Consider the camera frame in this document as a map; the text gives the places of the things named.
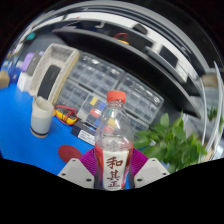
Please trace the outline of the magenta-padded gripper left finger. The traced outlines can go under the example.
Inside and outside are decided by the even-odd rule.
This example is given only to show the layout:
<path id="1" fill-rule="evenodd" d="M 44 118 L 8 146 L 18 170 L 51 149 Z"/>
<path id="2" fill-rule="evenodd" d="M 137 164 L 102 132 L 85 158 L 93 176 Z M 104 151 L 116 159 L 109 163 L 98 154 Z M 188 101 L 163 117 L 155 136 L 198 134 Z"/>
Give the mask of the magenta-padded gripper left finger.
<path id="1" fill-rule="evenodd" d="M 93 189 L 97 173 L 97 160 L 93 149 L 80 159 L 71 158 L 58 176 L 78 186 Z"/>

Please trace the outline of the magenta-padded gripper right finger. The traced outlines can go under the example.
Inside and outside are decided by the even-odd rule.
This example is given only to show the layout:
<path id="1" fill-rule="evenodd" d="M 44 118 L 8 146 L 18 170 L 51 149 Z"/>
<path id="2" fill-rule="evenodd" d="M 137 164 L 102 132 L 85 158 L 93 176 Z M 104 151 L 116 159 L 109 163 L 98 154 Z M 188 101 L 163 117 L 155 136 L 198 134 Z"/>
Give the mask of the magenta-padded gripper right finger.
<path id="1" fill-rule="evenodd" d="M 147 158 L 142 152 L 133 149 L 129 167 L 129 187 L 136 189 L 169 175 L 169 172 L 156 158 Z"/>

